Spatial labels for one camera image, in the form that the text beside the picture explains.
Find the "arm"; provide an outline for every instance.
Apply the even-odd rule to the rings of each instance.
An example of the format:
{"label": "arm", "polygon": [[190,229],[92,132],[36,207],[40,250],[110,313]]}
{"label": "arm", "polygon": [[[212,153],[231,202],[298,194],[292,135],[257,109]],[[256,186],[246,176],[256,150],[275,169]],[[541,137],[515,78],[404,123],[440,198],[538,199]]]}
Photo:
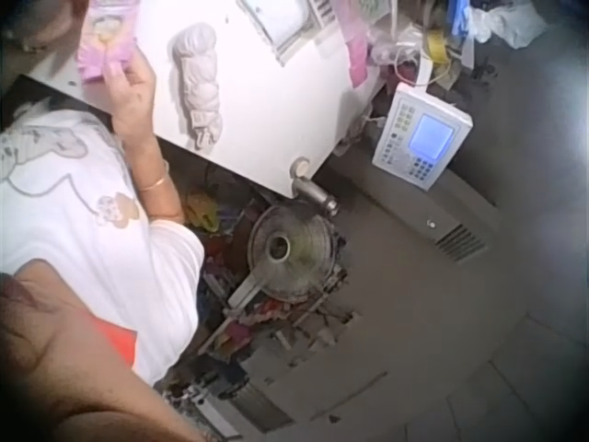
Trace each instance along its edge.
{"label": "arm", "polygon": [[125,154],[149,218],[167,219],[184,224],[178,191],[167,174],[167,166],[156,137],[152,136],[141,148],[125,148]]}
{"label": "arm", "polygon": [[25,268],[0,277],[0,371],[41,430],[63,441],[204,441],[69,302],[63,282],[32,276]]}
{"label": "arm", "polygon": [[122,140],[147,215],[152,220],[183,224],[178,191],[167,174],[167,164],[154,135],[154,70],[144,55],[135,50],[126,72],[120,63],[114,63],[104,66],[103,74],[112,102],[112,126]]}

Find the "ventilation grille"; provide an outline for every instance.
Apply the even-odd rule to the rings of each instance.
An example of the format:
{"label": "ventilation grille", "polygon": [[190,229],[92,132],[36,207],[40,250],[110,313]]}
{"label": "ventilation grille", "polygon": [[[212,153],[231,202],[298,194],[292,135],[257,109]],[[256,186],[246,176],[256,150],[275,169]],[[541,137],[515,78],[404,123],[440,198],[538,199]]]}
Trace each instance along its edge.
{"label": "ventilation grille", "polygon": [[463,262],[485,251],[488,245],[462,224],[435,243],[454,262]]}
{"label": "ventilation grille", "polygon": [[309,0],[309,4],[313,9],[315,17],[319,26],[326,28],[333,20],[335,20],[335,13],[331,7],[330,0]]}
{"label": "ventilation grille", "polygon": [[270,433],[294,421],[291,417],[270,401],[264,393],[249,383],[230,400],[261,433]]}

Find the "fingernail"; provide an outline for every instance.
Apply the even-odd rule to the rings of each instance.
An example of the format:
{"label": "fingernail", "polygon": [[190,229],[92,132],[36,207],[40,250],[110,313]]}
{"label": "fingernail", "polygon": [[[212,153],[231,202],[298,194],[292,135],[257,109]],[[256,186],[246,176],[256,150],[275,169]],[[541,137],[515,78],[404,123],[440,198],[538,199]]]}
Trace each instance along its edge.
{"label": "fingernail", "polygon": [[110,76],[121,76],[122,75],[122,66],[119,62],[109,62],[107,63],[107,72]]}

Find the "yellow tape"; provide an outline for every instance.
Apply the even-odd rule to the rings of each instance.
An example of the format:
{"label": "yellow tape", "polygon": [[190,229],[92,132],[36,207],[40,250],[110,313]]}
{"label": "yellow tape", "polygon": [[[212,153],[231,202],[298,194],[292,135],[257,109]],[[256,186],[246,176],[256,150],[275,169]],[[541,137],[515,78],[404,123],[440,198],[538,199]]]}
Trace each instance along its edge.
{"label": "yellow tape", "polygon": [[436,64],[448,64],[450,59],[445,51],[444,32],[441,30],[432,30],[427,34],[427,47],[430,58]]}

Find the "white cloth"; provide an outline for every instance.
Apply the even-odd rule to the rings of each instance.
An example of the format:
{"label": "white cloth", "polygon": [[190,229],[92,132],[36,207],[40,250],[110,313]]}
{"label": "white cloth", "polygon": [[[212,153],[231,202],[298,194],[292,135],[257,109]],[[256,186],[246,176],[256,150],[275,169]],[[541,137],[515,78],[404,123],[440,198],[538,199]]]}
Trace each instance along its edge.
{"label": "white cloth", "polygon": [[1,270],[48,262],[95,316],[137,333],[133,371],[152,385],[196,331],[202,244],[149,223],[98,119],[43,106],[0,135]]}

